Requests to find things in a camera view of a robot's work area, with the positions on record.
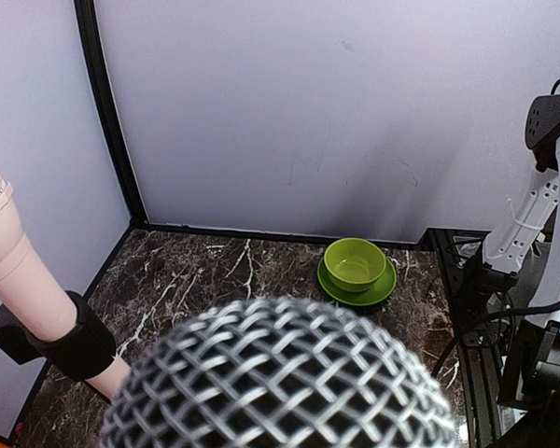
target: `bowl rim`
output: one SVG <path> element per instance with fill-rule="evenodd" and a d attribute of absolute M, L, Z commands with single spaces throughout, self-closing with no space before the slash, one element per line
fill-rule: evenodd
<path fill-rule="evenodd" d="M 327 259 L 327 255 L 329 250 L 337 245 L 340 242 L 343 241 L 358 241 L 361 243 L 365 243 L 366 245 L 370 245 L 372 246 L 381 256 L 382 256 L 382 261 L 384 262 L 384 266 L 383 269 L 380 270 L 380 273 L 378 273 L 375 277 L 373 277 L 371 280 L 366 280 L 364 282 L 354 282 L 352 280 L 347 280 L 343 277 L 340 277 L 339 275 L 337 275 L 336 273 L 334 273 L 332 271 L 332 269 L 329 267 L 328 265 L 328 259 Z M 326 264 L 326 269 L 328 269 L 328 273 L 334 277 L 336 277 L 338 280 L 345 282 L 348 285 L 370 285 L 372 283 L 375 283 L 384 273 L 385 271 L 385 267 L 387 265 L 387 259 L 385 257 L 385 253 L 384 251 L 382 251 L 382 249 L 380 249 L 377 245 L 375 245 L 374 243 L 372 243 L 371 241 L 368 240 L 364 240 L 363 238 L 341 238 L 340 240 L 336 240 L 335 242 L 333 242 L 331 245 L 329 245 L 328 247 L 326 247 L 326 250 L 324 251 L 324 264 Z"/>

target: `black clamp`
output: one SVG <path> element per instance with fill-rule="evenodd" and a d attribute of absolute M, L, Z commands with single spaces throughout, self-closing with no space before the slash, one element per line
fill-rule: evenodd
<path fill-rule="evenodd" d="M 83 381 L 114 361 L 116 341 L 79 294 L 67 294 L 77 308 L 77 323 L 68 334 L 50 343 L 38 340 L 1 305 L 0 348 L 19 364 L 43 355 L 72 380 Z"/>

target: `black vertical strip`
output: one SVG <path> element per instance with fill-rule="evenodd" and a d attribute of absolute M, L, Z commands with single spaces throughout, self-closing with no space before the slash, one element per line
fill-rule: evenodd
<path fill-rule="evenodd" d="M 141 200 L 129 152 L 122 137 L 119 116 L 105 68 L 104 52 L 93 0 L 75 0 L 75 11 L 77 12 L 78 31 L 85 55 L 87 73 L 93 90 L 93 99 L 102 122 L 105 141 L 119 178 L 124 201 L 131 213 L 131 223 L 146 225 L 148 224 L 146 209 Z"/>

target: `plate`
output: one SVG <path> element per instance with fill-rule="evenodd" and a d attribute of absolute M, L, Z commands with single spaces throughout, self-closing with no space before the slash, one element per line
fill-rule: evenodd
<path fill-rule="evenodd" d="M 338 288 L 329 279 L 328 268 L 324 260 L 320 260 L 317 265 L 317 280 L 319 285 L 336 301 L 346 303 L 351 306 L 369 306 L 379 303 L 390 297 L 397 283 L 396 269 L 389 259 L 382 276 L 371 285 L 367 291 L 348 292 Z"/>

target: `pink microphone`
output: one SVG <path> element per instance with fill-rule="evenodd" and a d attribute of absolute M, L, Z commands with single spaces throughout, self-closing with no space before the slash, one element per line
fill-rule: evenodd
<path fill-rule="evenodd" d="M 70 353 L 72 349 L 100 349 L 100 335 L 109 332 L 86 304 L 71 301 L 37 255 L 22 227 L 12 191 L 0 177 L 0 300 L 31 333 L 29 339 L 40 353 L 57 367 L 61 359 L 70 367 L 76 358 L 82 362 L 91 357 L 91 353 Z M 105 358 L 107 367 L 82 379 L 111 399 L 129 366 L 118 355 Z"/>

